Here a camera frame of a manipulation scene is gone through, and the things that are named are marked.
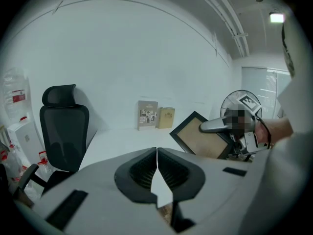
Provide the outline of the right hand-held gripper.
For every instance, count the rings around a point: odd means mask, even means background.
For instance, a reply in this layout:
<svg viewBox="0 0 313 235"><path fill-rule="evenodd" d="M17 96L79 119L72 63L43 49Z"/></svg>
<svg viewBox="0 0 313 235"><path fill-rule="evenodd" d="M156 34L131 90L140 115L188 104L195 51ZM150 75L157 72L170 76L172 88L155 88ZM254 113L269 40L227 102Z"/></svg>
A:
<svg viewBox="0 0 313 235"><path fill-rule="evenodd" d="M252 156L268 149L268 144L259 143L255 128L262 117L262 107L254 94L229 94L224 100L224 117L203 122L202 133L219 133L228 129L235 142L237 156Z"/></svg>

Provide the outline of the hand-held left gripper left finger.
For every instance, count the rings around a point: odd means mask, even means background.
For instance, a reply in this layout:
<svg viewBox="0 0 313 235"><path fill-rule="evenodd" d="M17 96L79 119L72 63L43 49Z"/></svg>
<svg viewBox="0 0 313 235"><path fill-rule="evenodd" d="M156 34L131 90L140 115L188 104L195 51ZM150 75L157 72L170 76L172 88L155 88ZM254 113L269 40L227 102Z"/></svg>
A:
<svg viewBox="0 0 313 235"><path fill-rule="evenodd" d="M151 192L156 148L88 165L47 191L32 208L16 206L34 234L169 235Z"/></svg>

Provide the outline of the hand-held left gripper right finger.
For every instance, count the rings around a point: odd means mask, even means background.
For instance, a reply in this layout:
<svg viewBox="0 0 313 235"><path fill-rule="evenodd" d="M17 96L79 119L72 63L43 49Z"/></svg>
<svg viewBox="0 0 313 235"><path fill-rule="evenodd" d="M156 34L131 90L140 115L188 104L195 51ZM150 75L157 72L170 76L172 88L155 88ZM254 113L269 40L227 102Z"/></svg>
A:
<svg viewBox="0 0 313 235"><path fill-rule="evenodd" d="M157 218L159 235L238 235L247 200L240 192L248 163L209 159L159 148L158 170L170 193L173 224Z"/></svg>

